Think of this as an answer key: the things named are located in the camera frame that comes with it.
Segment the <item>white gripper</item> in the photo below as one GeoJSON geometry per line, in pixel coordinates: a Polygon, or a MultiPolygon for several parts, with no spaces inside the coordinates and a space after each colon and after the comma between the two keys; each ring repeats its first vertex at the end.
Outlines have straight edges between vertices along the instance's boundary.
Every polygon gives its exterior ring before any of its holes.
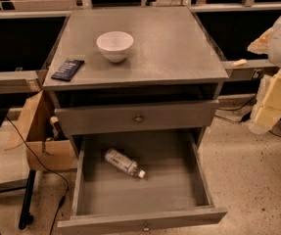
{"type": "Polygon", "coordinates": [[[256,99],[249,129],[254,134],[264,134],[281,118],[281,70],[272,77],[266,74],[260,80],[256,99]]]}

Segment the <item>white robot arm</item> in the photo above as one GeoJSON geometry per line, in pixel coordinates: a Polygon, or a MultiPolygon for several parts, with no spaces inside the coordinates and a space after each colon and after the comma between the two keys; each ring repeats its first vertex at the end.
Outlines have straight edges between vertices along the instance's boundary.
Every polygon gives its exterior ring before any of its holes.
{"type": "Polygon", "coordinates": [[[268,61],[279,68],[278,73],[266,75],[261,80],[257,102],[250,116],[250,131],[263,134],[271,130],[281,118],[281,16],[270,29],[249,45],[248,50],[266,54],[268,61]]]}

